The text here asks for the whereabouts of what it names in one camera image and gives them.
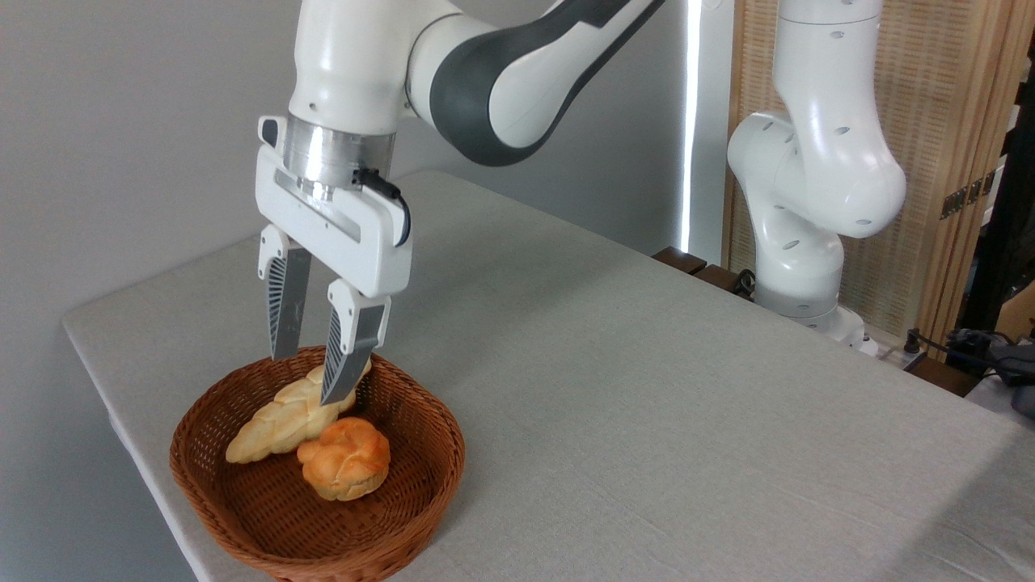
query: braided bread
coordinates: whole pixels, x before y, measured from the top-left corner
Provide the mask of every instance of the braided bread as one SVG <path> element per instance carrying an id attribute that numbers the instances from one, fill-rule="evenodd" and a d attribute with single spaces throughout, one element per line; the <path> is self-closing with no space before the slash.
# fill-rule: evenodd
<path id="1" fill-rule="evenodd" d="M 366 361 L 363 375 L 371 371 Z M 280 388 L 273 402 L 263 406 L 230 441 L 227 462 L 250 463 L 270 454 L 290 453 L 303 440 L 316 438 L 356 402 L 356 389 L 342 402 L 320 406 L 324 367 Z"/>

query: black cable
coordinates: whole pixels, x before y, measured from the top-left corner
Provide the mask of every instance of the black cable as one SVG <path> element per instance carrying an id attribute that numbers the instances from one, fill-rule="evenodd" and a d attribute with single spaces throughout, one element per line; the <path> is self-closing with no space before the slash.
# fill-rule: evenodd
<path id="1" fill-rule="evenodd" d="M 943 345 L 935 342 L 934 340 L 928 340 L 927 338 L 924 338 L 923 336 L 920 334 L 920 330 L 919 329 L 915 329 L 915 328 L 914 329 L 910 329 L 909 330 L 909 334 L 911 337 L 916 338 L 917 340 L 923 342 L 924 344 L 927 344 L 928 346 L 935 348 L 936 350 L 938 350 L 940 352 L 947 353 L 947 354 L 949 354 L 949 355 L 951 355 L 953 357 L 958 357 L 960 359 L 965 359 L 967 361 L 970 361 L 971 363 L 975 363 L 977 366 L 983 366 L 985 368 L 993 368 L 993 369 L 997 370 L 998 372 L 1006 372 L 1006 373 L 1009 373 L 1009 374 L 1016 374 L 1017 376 L 1024 376 L 1025 378 L 1035 378 L 1035 376 L 1032 375 L 1032 373 L 1031 373 L 1030 370 L 1019 370 L 1019 369 L 1016 369 L 1016 368 L 1010 368 L 1010 367 L 1007 367 L 1007 366 L 1002 366 L 1002 365 L 1000 365 L 1000 363 L 998 363 L 996 361 L 989 361 L 987 359 L 981 359 L 979 357 L 974 357 L 974 356 L 972 356 L 970 354 L 965 354 L 963 352 L 956 351 L 956 350 L 954 350 L 952 348 L 947 348 L 947 347 L 945 347 L 945 346 L 943 346 Z M 1021 359 L 1021 361 L 1030 362 L 1027 359 Z"/>
<path id="2" fill-rule="evenodd" d="M 380 170 L 372 170 L 369 168 L 354 170 L 352 172 L 352 183 L 369 186 L 371 190 L 388 200 L 398 201 L 400 206 L 403 207 L 403 234 L 400 236 L 398 242 L 395 243 L 395 246 L 406 244 L 406 241 L 410 239 L 411 220 L 410 205 L 407 204 L 406 199 L 403 198 L 403 191 L 398 190 L 398 186 L 395 184 L 382 178 Z"/>
<path id="3" fill-rule="evenodd" d="M 737 274 L 737 282 L 733 285 L 733 292 L 743 292 L 748 297 L 755 293 L 755 272 L 751 269 L 744 269 Z"/>

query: light strip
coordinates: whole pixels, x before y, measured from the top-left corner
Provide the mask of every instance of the light strip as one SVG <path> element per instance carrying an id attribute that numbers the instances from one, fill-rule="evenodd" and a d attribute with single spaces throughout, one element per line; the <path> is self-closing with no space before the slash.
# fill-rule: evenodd
<path id="1" fill-rule="evenodd" d="M 690 169 L 693 130 L 698 116 L 698 59 L 701 54 L 701 0 L 686 1 L 686 112 L 683 127 L 683 196 L 680 210 L 679 249 L 690 250 Z"/>

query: white wall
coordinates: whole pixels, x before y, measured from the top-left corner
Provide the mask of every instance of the white wall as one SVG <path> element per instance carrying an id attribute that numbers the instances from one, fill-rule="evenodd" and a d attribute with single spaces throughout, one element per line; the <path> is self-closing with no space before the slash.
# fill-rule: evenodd
<path id="1" fill-rule="evenodd" d="M 733 61 L 733 0 L 701 0 L 688 232 L 681 243 L 709 263 L 722 261 L 726 144 Z"/>
<path id="2" fill-rule="evenodd" d="M 457 4 L 502 26 L 550 0 Z M 286 111 L 297 7 L 0 0 L 0 580 L 191 579 L 59 318 L 261 228 L 254 127 Z M 476 168 L 412 121 L 395 174 L 440 168 L 645 253 L 673 243 L 684 10 L 662 6 L 532 159 Z"/>

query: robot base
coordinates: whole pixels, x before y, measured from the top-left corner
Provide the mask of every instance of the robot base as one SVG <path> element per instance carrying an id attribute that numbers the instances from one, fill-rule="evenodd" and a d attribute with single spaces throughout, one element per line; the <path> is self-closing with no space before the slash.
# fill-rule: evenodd
<path id="1" fill-rule="evenodd" d="M 827 314 L 818 317 L 792 317 L 789 319 L 866 355 L 877 356 L 877 342 L 866 334 L 866 325 L 862 322 L 862 318 L 852 310 L 837 305 Z"/>

